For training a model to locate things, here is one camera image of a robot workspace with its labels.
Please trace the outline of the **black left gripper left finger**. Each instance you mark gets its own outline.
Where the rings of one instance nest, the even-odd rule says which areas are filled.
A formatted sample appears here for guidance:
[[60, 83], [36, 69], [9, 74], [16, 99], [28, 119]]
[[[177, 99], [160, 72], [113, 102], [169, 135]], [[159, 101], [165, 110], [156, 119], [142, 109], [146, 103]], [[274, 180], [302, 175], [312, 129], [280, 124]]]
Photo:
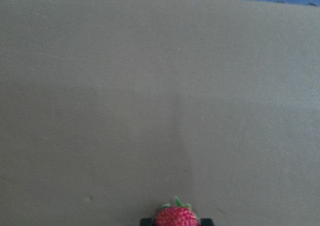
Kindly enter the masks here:
[[139, 226], [154, 226], [153, 218], [141, 218], [139, 222]]

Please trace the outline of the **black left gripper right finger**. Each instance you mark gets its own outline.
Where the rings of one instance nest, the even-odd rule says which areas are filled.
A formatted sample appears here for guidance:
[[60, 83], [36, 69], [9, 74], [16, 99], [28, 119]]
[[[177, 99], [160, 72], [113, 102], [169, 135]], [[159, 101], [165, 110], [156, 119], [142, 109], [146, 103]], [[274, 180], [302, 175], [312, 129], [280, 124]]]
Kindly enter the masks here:
[[211, 218], [201, 218], [200, 225], [201, 226], [214, 226], [214, 222]]

